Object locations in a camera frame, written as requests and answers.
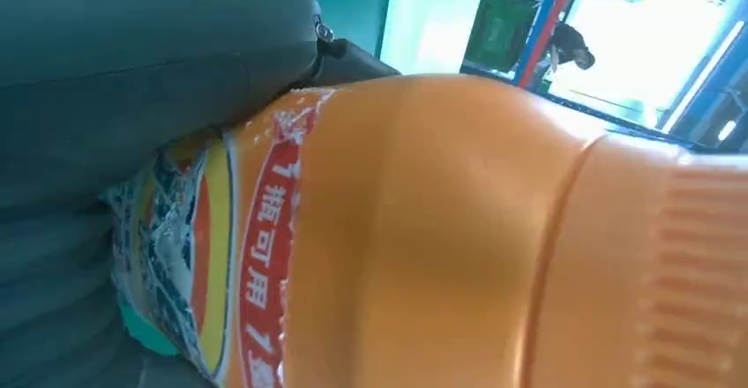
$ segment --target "bright light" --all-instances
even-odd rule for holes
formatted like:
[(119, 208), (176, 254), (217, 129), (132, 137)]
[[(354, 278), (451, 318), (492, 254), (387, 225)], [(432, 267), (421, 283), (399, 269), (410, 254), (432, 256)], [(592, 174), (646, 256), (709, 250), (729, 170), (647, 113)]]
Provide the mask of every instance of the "bright light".
[(724, 128), (722, 128), (722, 131), (720, 131), (720, 135), (717, 136), (717, 139), (719, 139), (720, 141), (724, 141), (725, 139), (727, 139), (732, 130), (735, 129), (735, 125), (735, 121), (728, 121), (727, 123), (725, 123), (725, 126)]
[(699, 92), (701, 87), (704, 85), (704, 82), (706, 82), (707, 78), (712, 73), (712, 71), (717, 66), (717, 64), (720, 62), (725, 52), (727, 52), (727, 49), (729, 49), (729, 46), (732, 45), (732, 42), (737, 38), (737, 35), (740, 34), (740, 30), (743, 29), (743, 25), (745, 25), (745, 22), (741, 20), (741, 21), (736, 22), (735, 26), (732, 27), (732, 29), (727, 34), (727, 37), (725, 37), (722, 44), (720, 44), (720, 47), (717, 49), (717, 51), (714, 52), (714, 55), (712, 56), (712, 58), (709, 59), (707, 66), (704, 68), (703, 71), (701, 71), (701, 73), (699, 74), (699, 77), (696, 78), (696, 81), (693, 82), (691, 89), (688, 90), (688, 92), (685, 94), (683, 99), (680, 101), (680, 103), (678, 103), (676, 108), (673, 110), (673, 113), (668, 118), (668, 122), (666, 122), (665, 126), (662, 127), (662, 132), (666, 134), (670, 133), (673, 127), (676, 126), (677, 121), (680, 119), (680, 117), (685, 112), (685, 108), (689, 105), (689, 103), (691, 103), (691, 100), (693, 100), (693, 97), (696, 96), (696, 93)]

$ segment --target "orange plastic bottle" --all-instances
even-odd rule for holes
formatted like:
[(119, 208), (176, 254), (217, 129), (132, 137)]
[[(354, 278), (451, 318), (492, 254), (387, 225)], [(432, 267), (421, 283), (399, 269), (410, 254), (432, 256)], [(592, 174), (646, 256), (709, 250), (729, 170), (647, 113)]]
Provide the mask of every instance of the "orange plastic bottle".
[(229, 388), (745, 388), (748, 160), (580, 119), (468, 77), (289, 93), (124, 191), (166, 227), (128, 289), (167, 269), (152, 318)]
[(325, 103), (302, 147), (288, 387), (748, 386), (748, 160), (559, 109), (455, 77)]

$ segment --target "blue metal frame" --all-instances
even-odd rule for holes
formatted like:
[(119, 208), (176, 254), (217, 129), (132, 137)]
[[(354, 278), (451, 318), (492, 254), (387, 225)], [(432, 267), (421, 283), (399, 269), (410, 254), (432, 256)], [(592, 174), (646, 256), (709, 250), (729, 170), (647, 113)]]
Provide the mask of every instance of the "blue metal frame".
[[(676, 104), (683, 99), (685, 93), (691, 88), (694, 80), (706, 67), (708, 58), (719, 48), (719, 44), (724, 39), (724, 36), (727, 35), (732, 26), (734, 26), (739, 20), (748, 23), (748, 4), (744, 4), (741, 11), (737, 14), (737, 17), (733, 19), (731, 25), (726, 26), (720, 42), (716, 43), (714, 50), (708, 55), (707, 60), (702, 61), (702, 63), (699, 64), (699, 68), (696, 69), (692, 77), (689, 78), (684, 90), (676, 98)], [(715, 102), (718, 100), (718, 97), (722, 94), (722, 89), (729, 84), (729, 81), (739, 71), (745, 60), (748, 60), (748, 26), (743, 27), (743, 30), (733, 41), (732, 47), (725, 53), (717, 66), (714, 67), (711, 75), (704, 82), (704, 85), (681, 116), (680, 121), (676, 124), (673, 132), (679, 134), (687, 134), (691, 132), (693, 128), (699, 124), (699, 120), (708, 113), (711, 107), (713, 107)]]
[(548, 21), (548, 15), (550, 14), (550, 10), (553, 8), (553, 4), (555, 2), (556, 0), (542, 0), (540, 10), (538, 11), (537, 16), (535, 17), (535, 22), (533, 24), (532, 29), (530, 30), (530, 35), (527, 38), (527, 44), (525, 45), (524, 50), (522, 50), (522, 55), (520, 56), (520, 61), (517, 65), (517, 70), (515, 72), (514, 81), (513, 81), (515, 85), (518, 85), (520, 83), (520, 79), (522, 78), (522, 75), (525, 73), (525, 69), (527, 68), (527, 62), (530, 61), (530, 57), (533, 53), (533, 49), (535, 49), (535, 44), (537, 44), (538, 39), (540, 38), (540, 34), (542, 33), (543, 27), (545, 26), (545, 23)]

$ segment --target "person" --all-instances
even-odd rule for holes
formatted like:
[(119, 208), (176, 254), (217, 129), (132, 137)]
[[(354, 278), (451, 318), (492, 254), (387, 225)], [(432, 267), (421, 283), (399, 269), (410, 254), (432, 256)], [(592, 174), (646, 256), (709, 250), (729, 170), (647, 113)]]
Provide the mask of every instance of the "person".
[(561, 23), (550, 37), (550, 62), (553, 71), (560, 64), (574, 61), (580, 69), (587, 70), (595, 64), (584, 37), (573, 27)]

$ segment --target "green crate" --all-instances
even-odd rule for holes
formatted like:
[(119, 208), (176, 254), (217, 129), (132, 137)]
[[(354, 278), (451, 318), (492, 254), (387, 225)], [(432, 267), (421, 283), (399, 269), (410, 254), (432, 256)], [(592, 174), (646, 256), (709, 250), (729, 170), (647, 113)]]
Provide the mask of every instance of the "green crate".
[(525, 48), (535, 13), (532, 0), (481, 0), (465, 59), (509, 71)]

